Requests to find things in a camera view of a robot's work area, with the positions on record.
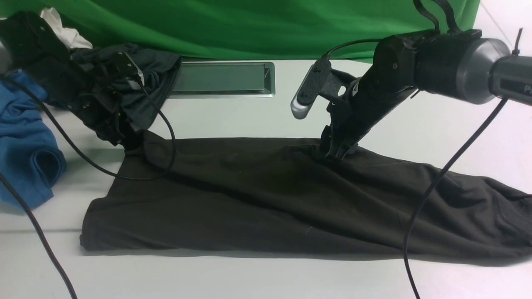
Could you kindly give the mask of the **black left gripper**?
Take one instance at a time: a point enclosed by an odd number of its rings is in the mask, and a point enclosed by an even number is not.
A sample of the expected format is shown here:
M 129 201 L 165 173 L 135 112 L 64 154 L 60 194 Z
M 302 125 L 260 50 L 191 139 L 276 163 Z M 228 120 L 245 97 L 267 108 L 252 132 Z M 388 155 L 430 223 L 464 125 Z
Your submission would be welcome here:
M 46 100 L 48 105 L 70 111 L 101 140 L 122 146 L 141 144 L 141 134 L 121 106 L 121 93 L 112 86 L 123 77 L 116 72 L 111 58 L 90 69 L 84 69 L 65 53 L 47 53 L 46 62 L 55 70 L 51 79 L 54 91 Z

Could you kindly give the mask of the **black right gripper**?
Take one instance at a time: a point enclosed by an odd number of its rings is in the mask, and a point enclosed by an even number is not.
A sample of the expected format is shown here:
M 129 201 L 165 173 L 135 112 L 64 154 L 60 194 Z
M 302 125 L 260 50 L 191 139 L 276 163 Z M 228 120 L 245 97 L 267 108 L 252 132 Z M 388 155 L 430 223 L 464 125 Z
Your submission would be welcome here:
M 354 154 L 359 142 L 391 110 L 414 92 L 418 38 L 393 35 L 377 41 L 372 66 L 361 77 L 330 71 L 327 85 L 331 116 L 320 137 L 320 150 L 331 161 Z

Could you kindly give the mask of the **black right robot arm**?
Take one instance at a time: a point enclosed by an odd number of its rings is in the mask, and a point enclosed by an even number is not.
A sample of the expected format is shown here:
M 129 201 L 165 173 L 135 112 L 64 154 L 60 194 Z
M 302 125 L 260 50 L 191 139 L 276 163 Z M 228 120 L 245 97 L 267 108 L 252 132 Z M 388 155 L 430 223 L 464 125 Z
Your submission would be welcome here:
M 519 55 L 501 40 L 484 38 L 477 29 L 461 30 L 446 0 L 443 10 L 447 32 L 419 0 L 416 10 L 433 23 L 421 32 L 392 35 L 378 40 L 372 66 L 354 78 L 330 67 L 329 50 L 323 59 L 329 74 L 346 87 L 341 96 L 320 96 L 329 101 L 330 125 L 322 133 L 325 157 L 342 160 L 358 143 L 407 97 L 426 91 L 475 105 L 494 97 L 531 104 L 531 57 Z

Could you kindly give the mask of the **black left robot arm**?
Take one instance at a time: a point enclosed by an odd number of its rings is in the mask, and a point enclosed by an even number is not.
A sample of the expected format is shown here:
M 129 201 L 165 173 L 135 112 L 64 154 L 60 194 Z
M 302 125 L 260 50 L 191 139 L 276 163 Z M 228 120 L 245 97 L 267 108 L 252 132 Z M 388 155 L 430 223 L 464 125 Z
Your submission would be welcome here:
M 141 88 L 140 70 L 128 54 L 107 62 L 79 63 L 74 53 L 36 13 L 19 11 L 0 23 L 1 74 L 23 70 L 60 108 L 73 113 L 104 141 L 127 151 L 142 143 L 122 108 L 112 83 L 133 80 Z

